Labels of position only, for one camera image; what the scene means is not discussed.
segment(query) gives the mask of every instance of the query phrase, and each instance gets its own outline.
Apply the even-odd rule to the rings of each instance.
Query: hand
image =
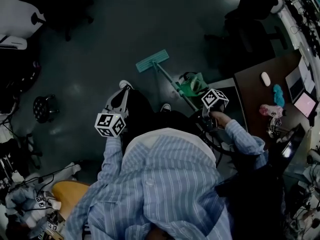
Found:
[[[227,123],[229,123],[232,119],[227,116],[226,114],[218,111],[211,111],[209,115],[213,118],[215,118],[218,122],[219,126],[222,126],[223,128],[226,127]]]

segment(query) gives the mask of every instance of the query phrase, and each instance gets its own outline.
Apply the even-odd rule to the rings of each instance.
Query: white mouse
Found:
[[[266,72],[262,72],[261,78],[262,78],[262,81],[265,84],[265,86],[269,86],[271,84],[270,77],[268,76],[268,74]]]

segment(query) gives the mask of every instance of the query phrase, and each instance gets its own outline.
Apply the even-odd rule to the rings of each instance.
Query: shoe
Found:
[[[170,112],[171,111],[171,106],[169,103],[165,103],[163,104],[160,112]]]
[[[126,81],[126,80],[121,80],[120,83],[119,83],[120,89],[123,89],[123,88],[125,88],[126,86],[130,86],[130,88],[133,89],[131,83],[129,83],[129,82]]]

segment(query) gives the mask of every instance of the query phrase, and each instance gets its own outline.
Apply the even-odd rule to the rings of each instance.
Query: floor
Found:
[[[83,21],[65,42],[63,32],[43,28],[39,33],[41,74],[21,97],[12,120],[19,135],[33,133],[42,151],[39,173],[52,172],[72,161],[103,159],[105,139],[94,128],[97,113],[122,79],[150,101],[155,111],[164,102],[187,116],[192,110],[169,83],[153,70],[138,73],[136,63],[166,49],[170,59],[162,66],[175,80],[185,72],[202,72],[208,83],[222,80],[223,57],[217,43],[207,59],[204,34],[225,35],[224,16],[239,0],[93,0]],[[277,16],[263,21],[268,33],[282,27]],[[276,54],[280,42],[272,41]],[[37,96],[55,94],[60,114],[52,123],[38,124],[33,115]]]

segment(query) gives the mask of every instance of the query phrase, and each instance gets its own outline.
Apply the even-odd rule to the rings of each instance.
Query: blue cloth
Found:
[[[264,142],[235,120],[227,134],[240,152],[262,154]],[[123,161],[121,141],[108,138],[98,181],[66,222],[66,239],[81,239],[88,223],[94,240],[145,239],[151,223],[175,239],[232,239],[231,218],[214,187],[222,180],[215,163],[192,143],[160,135],[151,148],[138,142]]]
[[[273,101],[275,104],[283,108],[285,106],[284,92],[279,84],[273,86],[274,97]]]

